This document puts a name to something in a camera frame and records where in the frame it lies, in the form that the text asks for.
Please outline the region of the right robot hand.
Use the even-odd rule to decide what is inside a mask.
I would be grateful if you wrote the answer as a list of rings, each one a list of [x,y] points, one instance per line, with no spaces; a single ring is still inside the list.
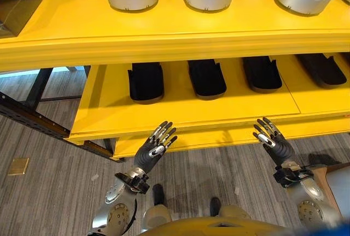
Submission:
[[[268,118],[257,119],[253,136],[262,143],[265,151],[277,166],[294,157],[294,149],[275,124]]]

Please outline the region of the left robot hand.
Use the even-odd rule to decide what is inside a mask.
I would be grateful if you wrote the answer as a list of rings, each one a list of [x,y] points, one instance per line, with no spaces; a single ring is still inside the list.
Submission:
[[[166,150],[177,140],[173,122],[164,121],[147,138],[134,157],[134,166],[149,173]]]

